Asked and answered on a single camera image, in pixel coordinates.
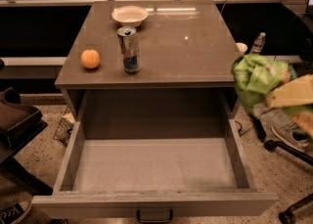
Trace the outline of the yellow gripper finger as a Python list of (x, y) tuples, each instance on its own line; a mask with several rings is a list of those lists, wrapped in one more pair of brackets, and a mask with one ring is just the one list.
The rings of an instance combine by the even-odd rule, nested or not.
[(290, 81), (265, 97), (270, 108), (310, 105), (313, 103), (313, 75), (304, 75)]

